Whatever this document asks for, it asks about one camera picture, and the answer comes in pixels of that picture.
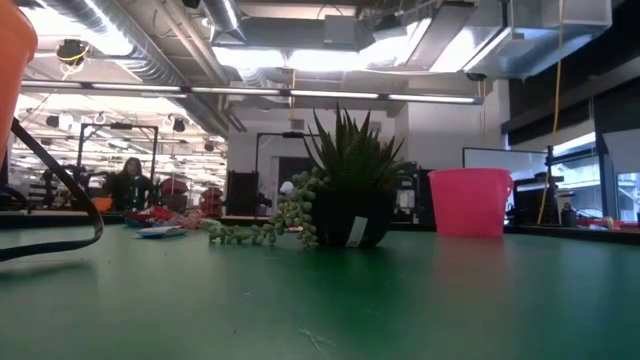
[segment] window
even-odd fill
[[[595,151],[595,133],[554,146],[553,152],[555,156],[568,156],[566,161],[551,167],[554,176],[564,177],[564,181],[558,183],[558,192],[572,195],[571,206],[579,215],[602,217],[600,164]]]
[[[620,220],[638,221],[638,213],[640,213],[640,173],[618,175],[618,210]]]

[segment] white label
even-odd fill
[[[351,227],[351,234],[349,234],[349,240],[347,241],[347,247],[358,247],[362,241],[362,235],[364,235],[364,229],[367,228],[367,218],[356,216],[353,220],[353,226]]]

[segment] potted plant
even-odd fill
[[[306,140],[304,143],[315,165],[313,171],[293,177],[294,190],[278,198],[278,209],[269,224],[251,230],[215,226],[210,229],[209,239],[274,243],[276,235],[298,226],[298,238],[305,247],[345,246],[359,218],[357,223],[364,231],[358,246],[375,246],[391,222],[396,202],[393,185],[406,163],[395,160],[402,142],[396,146],[393,137],[383,143],[379,130],[369,128],[370,114],[359,127],[346,109],[344,113],[336,109],[332,137],[314,111],[320,140],[311,137],[314,151]]]

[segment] black plant pot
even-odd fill
[[[376,246],[389,229],[396,204],[395,191],[340,192],[319,190],[311,216],[317,228],[318,244],[344,247],[356,216],[367,219],[360,248]]]

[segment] yellow cable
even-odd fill
[[[562,0],[562,9],[560,10],[560,29],[558,35],[558,67],[556,71],[556,98],[553,110],[553,129],[551,131],[552,143],[555,144],[556,131],[558,130],[558,118],[560,117],[560,79],[562,75],[562,46],[564,45],[564,17],[567,1]],[[538,212],[538,225],[542,223],[542,213],[544,212],[544,205],[547,201],[547,187],[549,187],[549,178],[551,169],[547,170],[547,175],[544,181],[544,190],[542,191],[542,202],[540,203],[540,211]]]
[[[91,47],[91,46],[87,46],[87,48],[86,48],[86,49],[84,49],[84,51],[82,52],[82,54],[79,54],[79,55],[76,55],[76,56],[72,56],[72,57],[70,57],[70,58],[62,58],[62,57],[59,57],[59,56],[57,56],[57,55],[56,55],[56,56],[57,56],[58,60],[60,60],[60,61],[74,61],[74,60],[79,60],[81,57],[83,57],[83,56],[87,55],[87,53],[89,52],[89,48],[90,48],[90,47]]]
[[[295,89],[296,87],[296,70],[293,69],[291,73],[291,88]],[[289,112],[289,121],[293,121],[295,119],[294,111],[295,111],[295,101],[296,99],[292,96],[289,98],[289,105],[291,105],[291,111]]]

